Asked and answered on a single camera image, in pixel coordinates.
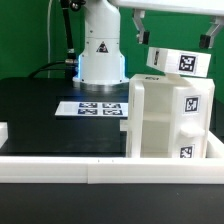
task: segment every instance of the white border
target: white border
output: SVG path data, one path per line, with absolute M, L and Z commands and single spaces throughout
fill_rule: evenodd
M 209 133 L 207 159 L 0 157 L 0 183 L 224 183 L 224 145 Z

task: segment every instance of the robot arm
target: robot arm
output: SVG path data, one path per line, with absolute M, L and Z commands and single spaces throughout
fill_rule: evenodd
M 200 48 L 212 48 L 215 36 L 220 32 L 224 26 L 224 1 L 200 1 L 200 0 L 110 0 L 116 6 L 144 9 L 144 10 L 158 10 L 179 13 L 193 13 L 202 15 L 211 15 L 212 26 L 205 35 L 200 37 Z

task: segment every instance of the cable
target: cable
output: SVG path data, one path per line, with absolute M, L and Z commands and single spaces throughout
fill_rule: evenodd
M 48 43 L 48 63 L 51 62 L 51 8 L 53 0 L 49 1 L 48 13 L 47 13 L 47 43 Z
M 28 75 L 28 78 L 34 78 L 34 76 L 37 74 L 37 73 L 39 73 L 39 72 L 41 72 L 41 71 L 43 71 L 43 70 L 45 70 L 46 68 L 49 68 L 49 67 L 51 67 L 51 66 L 53 66 L 53 65 L 59 65 L 59 64 L 65 64 L 65 62 L 64 61 L 55 61 L 55 62 L 51 62 L 51 63 L 48 63 L 48 64 L 46 64 L 46 65 L 43 65 L 43 66 L 41 66 L 40 68 L 38 68 L 36 71 L 34 71 L 34 72 L 32 72 L 32 73 L 30 73 L 29 75 Z

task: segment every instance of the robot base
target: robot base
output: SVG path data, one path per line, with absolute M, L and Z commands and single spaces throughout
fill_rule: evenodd
M 80 88 L 87 91 L 113 92 L 117 90 L 127 90 L 129 86 L 129 79 L 118 84 L 99 85 L 99 84 L 83 83 L 83 82 L 80 82 L 79 79 L 74 78 L 73 86 L 75 88 Z

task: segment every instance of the green wall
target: green wall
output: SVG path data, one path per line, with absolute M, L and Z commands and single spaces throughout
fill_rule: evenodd
M 0 9 L 0 78 L 23 77 L 47 63 L 47 9 L 48 0 L 5 1 Z M 131 9 L 121 11 L 121 52 L 126 57 L 126 74 L 160 74 L 146 64 L 148 46 L 136 43 L 136 29 Z M 70 13 L 77 53 L 84 47 L 83 11 Z M 215 39 L 212 50 L 200 50 L 200 34 L 210 24 L 208 16 L 146 12 L 144 24 L 151 31 L 149 46 L 198 51 L 212 54 L 209 77 L 216 83 L 216 98 L 224 102 L 224 32 Z M 52 61 L 66 57 L 66 42 L 61 8 L 54 1 L 51 17 Z M 53 72 L 53 77 L 62 73 Z

